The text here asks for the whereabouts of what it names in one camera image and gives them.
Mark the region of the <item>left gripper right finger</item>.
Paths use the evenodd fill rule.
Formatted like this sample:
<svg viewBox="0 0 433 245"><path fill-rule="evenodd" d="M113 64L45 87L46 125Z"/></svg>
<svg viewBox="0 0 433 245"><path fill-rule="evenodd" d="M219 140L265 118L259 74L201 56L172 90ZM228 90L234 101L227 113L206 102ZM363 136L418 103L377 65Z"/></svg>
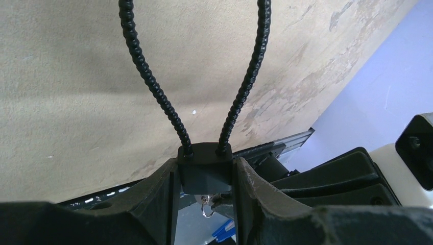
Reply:
<svg viewBox="0 0 433 245"><path fill-rule="evenodd" d="M233 165L237 244L432 244L432 210L400 206L309 207Z"/></svg>

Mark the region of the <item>black cable padlock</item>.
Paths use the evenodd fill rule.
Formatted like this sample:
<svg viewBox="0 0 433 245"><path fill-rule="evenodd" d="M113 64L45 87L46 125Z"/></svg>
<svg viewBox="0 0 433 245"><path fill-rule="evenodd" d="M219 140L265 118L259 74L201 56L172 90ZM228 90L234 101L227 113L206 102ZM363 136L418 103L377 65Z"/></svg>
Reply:
<svg viewBox="0 0 433 245"><path fill-rule="evenodd" d="M271 1L258 1L257 5L258 22L254 50L245 77L223 124L219 140L193 144L179 115L146 62L135 29L133 1L118 2L123 37L132 61L180 138L177 164L182 189L186 194L216 194L230 190L232 185L233 154L229 144L230 134L256 81L270 34Z"/></svg>

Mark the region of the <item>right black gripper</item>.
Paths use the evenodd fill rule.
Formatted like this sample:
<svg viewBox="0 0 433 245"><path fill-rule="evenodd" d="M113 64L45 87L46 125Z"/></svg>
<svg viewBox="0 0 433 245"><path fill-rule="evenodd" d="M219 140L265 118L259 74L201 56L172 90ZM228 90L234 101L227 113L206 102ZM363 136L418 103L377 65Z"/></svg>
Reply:
<svg viewBox="0 0 433 245"><path fill-rule="evenodd" d="M364 148L355 148L310 170L287 170L272 153L238 154L233 192L213 197L226 217L259 211L287 219L316 206L398 206L400 201Z"/></svg>

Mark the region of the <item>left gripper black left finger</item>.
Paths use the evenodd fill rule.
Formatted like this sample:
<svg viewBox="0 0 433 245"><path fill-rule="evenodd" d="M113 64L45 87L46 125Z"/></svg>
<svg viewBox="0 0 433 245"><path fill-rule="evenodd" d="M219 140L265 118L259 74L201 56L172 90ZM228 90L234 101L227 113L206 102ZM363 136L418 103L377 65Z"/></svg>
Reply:
<svg viewBox="0 0 433 245"><path fill-rule="evenodd" d="M1 203L1 244L173 244L180 194L175 159L89 210Z"/></svg>

